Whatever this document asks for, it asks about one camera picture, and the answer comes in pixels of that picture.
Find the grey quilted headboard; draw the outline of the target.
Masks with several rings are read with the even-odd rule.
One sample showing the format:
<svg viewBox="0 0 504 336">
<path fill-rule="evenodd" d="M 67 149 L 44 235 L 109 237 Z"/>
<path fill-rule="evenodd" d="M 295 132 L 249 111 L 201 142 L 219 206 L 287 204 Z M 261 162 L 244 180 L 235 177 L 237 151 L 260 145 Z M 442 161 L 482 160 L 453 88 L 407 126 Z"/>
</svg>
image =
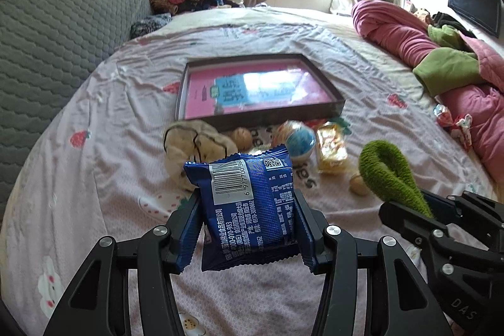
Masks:
<svg viewBox="0 0 504 336">
<path fill-rule="evenodd" d="M 149 0 L 1 0 L 1 205 L 28 154 Z"/>
</svg>

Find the green fuzzy hair scrunchie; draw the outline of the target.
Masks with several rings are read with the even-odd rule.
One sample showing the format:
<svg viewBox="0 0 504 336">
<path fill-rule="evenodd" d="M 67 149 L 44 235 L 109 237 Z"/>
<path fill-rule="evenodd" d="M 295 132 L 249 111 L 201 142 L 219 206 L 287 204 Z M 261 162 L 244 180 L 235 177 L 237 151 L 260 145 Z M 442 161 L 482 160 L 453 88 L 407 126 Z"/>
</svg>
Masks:
<svg viewBox="0 0 504 336">
<path fill-rule="evenodd" d="M 359 172 L 366 186 L 380 200 L 395 201 L 427 218 L 434 218 L 406 157 L 396 145 L 384 140 L 368 142 L 359 156 Z"/>
</svg>

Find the pink quilt roll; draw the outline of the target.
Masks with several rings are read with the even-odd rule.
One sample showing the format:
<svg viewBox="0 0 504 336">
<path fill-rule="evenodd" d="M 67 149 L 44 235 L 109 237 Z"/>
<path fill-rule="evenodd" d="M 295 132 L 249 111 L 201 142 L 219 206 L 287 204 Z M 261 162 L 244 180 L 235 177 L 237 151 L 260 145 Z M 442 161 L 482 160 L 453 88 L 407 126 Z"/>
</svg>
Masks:
<svg viewBox="0 0 504 336">
<path fill-rule="evenodd" d="M 429 96 L 469 126 L 472 147 L 495 182 L 503 183 L 503 57 L 488 43 L 450 25 L 436 27 L 392 3 L 362 0 L 354 28 L 408 65 Z"/>
</svg>

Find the walnut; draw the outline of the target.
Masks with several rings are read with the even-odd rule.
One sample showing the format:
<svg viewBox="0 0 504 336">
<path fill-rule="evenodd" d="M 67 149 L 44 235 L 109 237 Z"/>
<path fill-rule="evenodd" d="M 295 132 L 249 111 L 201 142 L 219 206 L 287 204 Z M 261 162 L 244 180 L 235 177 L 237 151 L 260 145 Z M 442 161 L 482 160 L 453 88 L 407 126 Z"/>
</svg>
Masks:
<svg viewBox="0 0 504 336">
<path fill-rule="evenodd" d="M 246 152 L 253 147 L 253 136 L 250 130 L 238 127 L 230 134 L 230 139 L 235 143 L 239 152 Z"/>
<path fill-rule="evenodd" d="M 360 173 L 354 173 L 349 178 L 349 189 L 351 192 L 359 196 L 367 196 L 371 193 L 370 188 L 367 187 Z"/>
</svg>

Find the cream fabric pouch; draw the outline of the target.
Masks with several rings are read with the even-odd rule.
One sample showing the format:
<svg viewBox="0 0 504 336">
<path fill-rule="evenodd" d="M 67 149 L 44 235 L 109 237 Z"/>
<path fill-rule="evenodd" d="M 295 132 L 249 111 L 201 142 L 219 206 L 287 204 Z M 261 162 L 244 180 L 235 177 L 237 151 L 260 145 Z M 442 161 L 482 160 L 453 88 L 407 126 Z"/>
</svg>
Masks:
<svg viewBox="0 0 504 336">
<path fill-rule="evenodd" d="M 163 136 L 164 163 L 168 177 L 179 188 L 192 191 L 194 185 L 185 173 L 185 163 L 213 163 L 238 152 L 237 145 L 201 120 L 176 121 Z"/>
</svg>

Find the red white candy wrapper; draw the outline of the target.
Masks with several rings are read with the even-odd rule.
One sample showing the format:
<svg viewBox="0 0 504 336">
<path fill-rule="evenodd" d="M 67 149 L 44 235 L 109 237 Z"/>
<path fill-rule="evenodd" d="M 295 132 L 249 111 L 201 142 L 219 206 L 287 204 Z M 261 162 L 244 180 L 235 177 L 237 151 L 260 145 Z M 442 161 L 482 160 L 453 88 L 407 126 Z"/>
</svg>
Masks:
<svg viewBox="0 0 504 336">
<path fill-rule="evenodd" d="M 433 112 L 437 124 L 446 130 L 453 139 L 458 141 L 464 150 L 469 152 L 473 145 L 471 136 L 473 117 L 470 114 L 466 114 L 465 116 L 454 118 L 449 109 L 442 104 L 437 104 Z"/>
</svg>

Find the green cloth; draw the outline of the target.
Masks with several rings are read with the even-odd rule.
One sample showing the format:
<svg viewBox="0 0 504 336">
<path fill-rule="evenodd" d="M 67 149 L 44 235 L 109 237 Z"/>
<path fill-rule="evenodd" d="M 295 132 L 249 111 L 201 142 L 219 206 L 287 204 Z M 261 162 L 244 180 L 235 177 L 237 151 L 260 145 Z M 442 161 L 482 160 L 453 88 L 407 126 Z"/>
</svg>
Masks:
<svg viewBox="0 0 504 336">
<path fill-rule="evenodd" d="M 428 26 L 428 36 L 437 45 L 413 70 L 431 97 L 471 84 L 484 83 L 477 50 L 484 42 L 456 28 Z"/>
</svg>

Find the orange cracker packet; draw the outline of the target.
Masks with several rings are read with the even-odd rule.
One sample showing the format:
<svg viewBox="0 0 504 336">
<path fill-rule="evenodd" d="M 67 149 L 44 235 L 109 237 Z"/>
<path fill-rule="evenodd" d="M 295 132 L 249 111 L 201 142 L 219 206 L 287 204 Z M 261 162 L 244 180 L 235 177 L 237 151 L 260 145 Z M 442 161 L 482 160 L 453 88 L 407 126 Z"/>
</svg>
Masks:
<svg viewBox="0 0 504 336">
<path fill-rule="evenodd" d="M 348 169 L 348 152 L 342 128 L 326 122 L 315 132 L 318 171 L 322 174 L 337 175 Z"/>
</svg>

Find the dark floral pillow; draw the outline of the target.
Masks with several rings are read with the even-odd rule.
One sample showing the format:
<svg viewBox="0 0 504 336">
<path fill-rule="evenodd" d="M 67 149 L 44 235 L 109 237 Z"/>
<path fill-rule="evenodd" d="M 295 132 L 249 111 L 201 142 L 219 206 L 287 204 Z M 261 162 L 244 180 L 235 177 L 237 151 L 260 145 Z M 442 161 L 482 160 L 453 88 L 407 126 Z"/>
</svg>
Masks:
<svg viewBox="0 0 504 336">
<path fill-rule="evenodd" d="M 130 39 L 135 39 L 137 37 L 153 33 L 154 31 L 163 28 L 171 20 L 172 16 L 170 13 L 154 14 L 138 20 L 131 26 Z"/>
</svg>

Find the shallow box with pink bottom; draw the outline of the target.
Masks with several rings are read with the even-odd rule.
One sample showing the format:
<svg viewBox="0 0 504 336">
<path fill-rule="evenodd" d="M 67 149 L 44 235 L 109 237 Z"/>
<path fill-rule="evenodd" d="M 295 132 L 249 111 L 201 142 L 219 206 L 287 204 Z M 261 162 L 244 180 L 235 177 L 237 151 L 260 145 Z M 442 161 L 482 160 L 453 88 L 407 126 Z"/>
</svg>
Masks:
<svg viewBox="0 0 504 336">
<path fill-rule="evenodd" d="M 341 114 L 345 99 L 303 54 L 193 60 L 180 81 L 174 118 L 219 131 L 309 121 Z"/>
</svg>

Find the black monitor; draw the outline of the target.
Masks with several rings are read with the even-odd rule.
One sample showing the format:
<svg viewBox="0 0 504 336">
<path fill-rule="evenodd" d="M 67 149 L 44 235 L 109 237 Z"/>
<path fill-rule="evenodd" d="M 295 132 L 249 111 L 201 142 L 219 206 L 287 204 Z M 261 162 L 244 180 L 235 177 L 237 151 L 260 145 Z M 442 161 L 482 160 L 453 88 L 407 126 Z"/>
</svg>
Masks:
<svg viewBox="0 0 504 336">
<path fill-rule="evenodd" d="M 488 34 L 501 32 L 501 0 L 448 0 L 448 6 Z"/>
</svg>

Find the blue snack packet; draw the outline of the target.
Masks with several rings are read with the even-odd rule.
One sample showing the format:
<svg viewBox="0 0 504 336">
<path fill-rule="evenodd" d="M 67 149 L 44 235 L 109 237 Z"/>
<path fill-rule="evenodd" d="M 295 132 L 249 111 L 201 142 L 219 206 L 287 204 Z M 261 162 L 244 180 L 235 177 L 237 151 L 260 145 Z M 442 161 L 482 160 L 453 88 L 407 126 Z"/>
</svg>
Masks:
<svg viewBox="0 0 504 336">
<path fill-rule="evenodd" d="M 204 271 L 269 264 L 300 255 L 294 222 L 292 162 L 285 145 L 213 163 L 185 163 L 200 193 Z"/>
</svg>

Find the blue white ball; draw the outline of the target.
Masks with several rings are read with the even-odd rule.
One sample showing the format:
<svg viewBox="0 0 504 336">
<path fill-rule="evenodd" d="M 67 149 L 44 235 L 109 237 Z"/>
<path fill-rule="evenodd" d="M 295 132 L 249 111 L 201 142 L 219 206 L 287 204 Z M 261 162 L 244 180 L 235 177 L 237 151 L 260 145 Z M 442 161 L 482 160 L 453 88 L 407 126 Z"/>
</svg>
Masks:
<svg viewBox="0 0 504 336">
<path fill-rule="evenodd" d="M 272 133 L 272 146 L 285 145 L 293 164 L 308 160 L 315 143 L 314 131 L 300 121 L 287 120 Z"/>
</svg>

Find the pink strawberry bed sheet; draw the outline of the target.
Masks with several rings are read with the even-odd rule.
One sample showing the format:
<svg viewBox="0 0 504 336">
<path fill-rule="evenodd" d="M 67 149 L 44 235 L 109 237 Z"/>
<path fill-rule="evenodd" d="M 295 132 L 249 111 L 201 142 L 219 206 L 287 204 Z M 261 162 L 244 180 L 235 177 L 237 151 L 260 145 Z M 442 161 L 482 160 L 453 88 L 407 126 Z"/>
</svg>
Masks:
<svg viewBox="0 0 504 336">
<path fill-rule="evenodd" d="M 311 24 L 126 43 L 29 153 L 1 237 L 27 335 L 503 332 L 481 165 Z"/>
</svg>

